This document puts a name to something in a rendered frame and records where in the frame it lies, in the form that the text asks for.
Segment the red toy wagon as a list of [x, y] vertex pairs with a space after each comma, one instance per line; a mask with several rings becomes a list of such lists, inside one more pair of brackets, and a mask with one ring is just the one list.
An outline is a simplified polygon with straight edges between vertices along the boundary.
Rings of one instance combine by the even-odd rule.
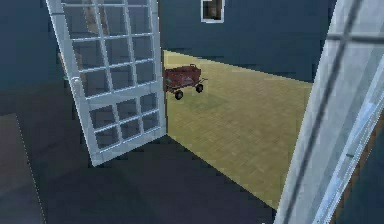
[[184, 96], [182, 88], [194, 87], [197, 93], [204, 89], [205, 78], [201, 77], [202, 70], [195, 64], [169, 68], [165, 70], [165, 90], [174, 94], [176, 100]]

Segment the white glass pane door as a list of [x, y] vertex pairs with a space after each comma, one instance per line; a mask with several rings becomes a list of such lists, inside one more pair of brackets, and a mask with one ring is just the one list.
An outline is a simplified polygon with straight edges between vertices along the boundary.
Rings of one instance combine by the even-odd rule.
[[158, 0], [45, 0], [91, 164], [166, 135]]

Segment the white framed wall picture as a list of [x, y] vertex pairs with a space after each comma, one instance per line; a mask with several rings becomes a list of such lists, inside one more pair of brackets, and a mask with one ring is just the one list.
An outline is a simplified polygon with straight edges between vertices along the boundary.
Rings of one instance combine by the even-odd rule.
[[201, 22], [223, 23], [225, 0], [201, 0]]

